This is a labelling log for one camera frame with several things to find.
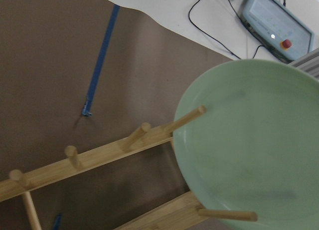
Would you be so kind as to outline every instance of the wooden peg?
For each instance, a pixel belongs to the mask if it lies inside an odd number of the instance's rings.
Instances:
[[[197,117],[203,115],[204,113],[206,113],[206,108],[205,108],[205,106],[201,105],[201,106],[197,107],[196,109],[192,110],[191,112],[189,112],[188,114],[184,115],[180,119],[167,125],[164,128],[164,131],[167,133],[171,133],[174,130],[180,128],[181,126],[183,126],[183,125],[189,123],[190,121],[196,119]]]
[[[231,220],[241,220],[241,221],[250,221],[250,222],[256,222],[258,220],[258,216],[255,212],[246,212],[246,211],[199,209],[198,214],[202,216],[216,218],[216,219],[231,219]]]
[[[40,222],[39,222],[39,218],[38,218],[38,216],[36,214],[35,207],[34,207],[33,200],[32,200],[30,192],[27,191],[27,192],[23,193],[22,194],[22,199],[23,199],[23,203],[24,203],[24,207],[25,207],[26,213],[27,213],[28,218],[29,218],[31,229],[32,230],[41,230],[41,225],[40,225]]]
[[[16,181],[19,185],[21,185],[24,188],[28,187],[30,184],[29,180],[25,177],[23,172],[21,172],[19,169],[14,169],[10,171],[9,178],[11,180]]]
[[[73,165],[74,168],[79,169],[81,166],[81,163],[78,158],[78,150],[74,146],[67,146],[64,149],[65,155],[68,157],[70,160],[71,164]]]
[[[146,134],[151,129],[149,123],[143,123],[138,129],[136,129],[129,137],[124,140],[122,144],[122,149],[128,149],[132,144],[139,140],[144,134]]]

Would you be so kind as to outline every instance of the green plate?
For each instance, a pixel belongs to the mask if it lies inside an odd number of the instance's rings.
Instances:
[[[181,172],[208,209],[255,211],[236,230],[319,229],[319,82],[284,64],[238,60],[198,77],[174,131]]]

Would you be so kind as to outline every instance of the blue tape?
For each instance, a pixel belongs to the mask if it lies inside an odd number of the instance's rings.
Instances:
[[[106,55],[106,52],[107,52],[108,47],[109,47],[112,31],[114,29],[115,21],[116,21],[119,10],[120,10],[120,7],[115,4],[113,7],[111,17],[110,17],[108,28],[107,28],[105,35],[104,35],[101,50],[100,50],[98,59],[96,61],[92,80],[91,80],[90,87],[89,87],[89,90],[88,90],[88,93],[86,96],[86,102],[85,102],[84,108],[82,110],[83,116],[91,116],[92,115],[92,113],[90,112],[91,105],[92,105],[92,102],[94,99],[94,94],[95,94],[96,87],[97,87],[98,82],[99,82],[101,70],[103,67],[104,60],[105,60],[105,55]]]
[[[62,214],[58,214],[58,216],[56,216],[52,230],[59,230],[60,224],[61,224],[61,218],[62,218]]]

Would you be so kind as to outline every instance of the red emergency stop button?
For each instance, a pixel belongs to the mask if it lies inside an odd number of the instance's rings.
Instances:
[[[288,40],[288,39],[285,39],[284,41],[281,41],[281,42],[280,42],[280,46],[281,46],[281,48],[284,49],[284,50],[289,49],[292,45],[293,45],[293,44],[292,44],[291,41]]]

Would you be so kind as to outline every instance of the white table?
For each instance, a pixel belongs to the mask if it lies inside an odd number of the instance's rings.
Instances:
[[[165,28],[193,40],[231,59],[237,59],[188,20],[187,14],[197,0],[109,0],[117,5],[140,10]],[[244,0],[231,0],[240,10]],[[286,0],[286,7],[314,33],[314,49],[319,47],[319,2]],[[241,58],[251,58],[260,43],[242,26],[227,0],[201,0],[191,13],[192,20],[204,31],[221,41]],[[264,48],[256,58],[277,59]]]

